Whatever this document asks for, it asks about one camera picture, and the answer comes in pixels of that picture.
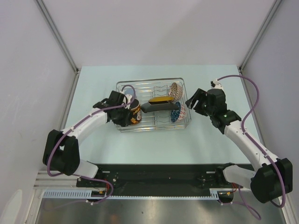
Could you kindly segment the red black mug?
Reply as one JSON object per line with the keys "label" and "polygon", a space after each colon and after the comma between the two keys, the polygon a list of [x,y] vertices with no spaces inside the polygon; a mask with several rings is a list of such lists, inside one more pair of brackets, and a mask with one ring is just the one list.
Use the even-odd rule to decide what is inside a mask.
{"label": "red black mug", "polygon": [[140,102],[138,99],[134,99],[134,101],[125,107],[125,121],[126,126],[137,125],[142,120],[142,111]]}

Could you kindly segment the blue patterned small bowl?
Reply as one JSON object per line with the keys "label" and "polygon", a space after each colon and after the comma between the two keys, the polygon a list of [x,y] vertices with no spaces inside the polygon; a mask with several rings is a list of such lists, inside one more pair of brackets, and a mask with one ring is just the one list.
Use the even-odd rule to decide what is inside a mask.
{"label": "blue patterned small bowl", "polygon": [[176,123],[184,120],[186,117],[186,108],[183,104],[180,102],[176,102],[175,105],[178,106],[177,110],[172,110],[171,111],[171,122]]}

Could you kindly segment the red patterned small bowl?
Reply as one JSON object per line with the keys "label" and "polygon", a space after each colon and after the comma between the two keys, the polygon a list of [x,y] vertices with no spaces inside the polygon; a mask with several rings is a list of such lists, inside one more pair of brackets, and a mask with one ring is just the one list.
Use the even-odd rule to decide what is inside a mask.
{"label": "red patterned small bowl", "polygon": [[183,87],[177,83],[172,83],[169,87],[168,96],[173,98],[173,101],[179,101],[183,97]]}

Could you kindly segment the metal wire dish rack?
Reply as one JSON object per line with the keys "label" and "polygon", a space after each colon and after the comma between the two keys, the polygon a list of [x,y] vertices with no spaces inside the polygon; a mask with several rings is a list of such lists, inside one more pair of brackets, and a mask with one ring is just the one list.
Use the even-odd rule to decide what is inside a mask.
{"label": "metal wire dish rack", "polygon": [[116,90],[133,94],[130,85],[139,102],[141,121],[128,127],[117,126],[121,132],[180,129],[191,122],[190,110],[185,105],[187,94],[183,78],[119,81]]}

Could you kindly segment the yellow round plate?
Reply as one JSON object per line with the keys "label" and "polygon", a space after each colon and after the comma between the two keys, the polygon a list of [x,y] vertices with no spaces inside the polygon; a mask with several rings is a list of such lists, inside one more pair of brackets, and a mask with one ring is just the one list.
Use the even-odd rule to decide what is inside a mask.
{"label": "yellow round plate", "polygon": [[159,96],[159,97],[154,97],[148,100],[148,102],[151,105],[165,105],[165,104],[171,104],[174,101],[174,97],[170,96]]}

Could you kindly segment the black floral square plate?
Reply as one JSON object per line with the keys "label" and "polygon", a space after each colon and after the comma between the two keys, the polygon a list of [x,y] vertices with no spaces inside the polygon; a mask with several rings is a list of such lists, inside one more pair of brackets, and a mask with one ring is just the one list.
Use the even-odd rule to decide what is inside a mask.
{"label": "black floral square plate", "polygon": [[151,105],[149,102],[144,103],[141,105],[141,110],[144,113],[149,113],[149,112],[160,112],[160,111],[172,111],[172,110],[177,110],[178,106],[175,105],[174,103],[171,104],[165,104],[165,105]]}

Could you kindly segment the blue ceramic cup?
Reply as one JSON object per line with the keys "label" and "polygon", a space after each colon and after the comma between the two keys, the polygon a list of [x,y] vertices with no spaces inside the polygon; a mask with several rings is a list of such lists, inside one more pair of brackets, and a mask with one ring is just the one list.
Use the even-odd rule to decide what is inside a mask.
{"label": "blue ceramic cup", "polygon": [[128,98],[128,101],[134,101],[134,99],[136,98],[136,94],[135,94],[135,89],[134,88],[126,88],[124,90],[124,93],[126,95],[126,97]]}

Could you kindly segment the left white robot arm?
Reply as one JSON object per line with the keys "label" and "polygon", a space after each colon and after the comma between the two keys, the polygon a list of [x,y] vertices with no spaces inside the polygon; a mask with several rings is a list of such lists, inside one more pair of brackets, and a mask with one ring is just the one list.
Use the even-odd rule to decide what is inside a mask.
{"label": "left white robot arm", "polygon": [[133,94],[111,91],[110,96],[93,105],[91,111],[76,124],[63,130],[49,132],[43,154],[43,164],[51,177],[75,175],[87,179],[92,186],[103,182],[97,165],[80,158],[80,144],[97,128],[112,121],[119,126],[129,125]]}

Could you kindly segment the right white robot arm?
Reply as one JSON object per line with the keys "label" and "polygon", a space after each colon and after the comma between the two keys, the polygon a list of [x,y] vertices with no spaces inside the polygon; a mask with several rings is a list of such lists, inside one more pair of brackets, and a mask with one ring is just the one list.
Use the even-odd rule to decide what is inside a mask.
{"label": "right white robot arm", "polygon": [[272,203],[281,198],[281,204],[276,207],[283,208],[286,194],[292,192],[291,161],[280,159],[252,137],[244,127],[244,120],[236,112],[227,109],[226,95],[222,89],[197,89],[185,104],[196,113],[209,117],[212,125],[238,146],[254,169],[250,171],[228,163],[216,174],[216,183],[220,187],[227,187],[233,182],[249,188],[261,203]]}

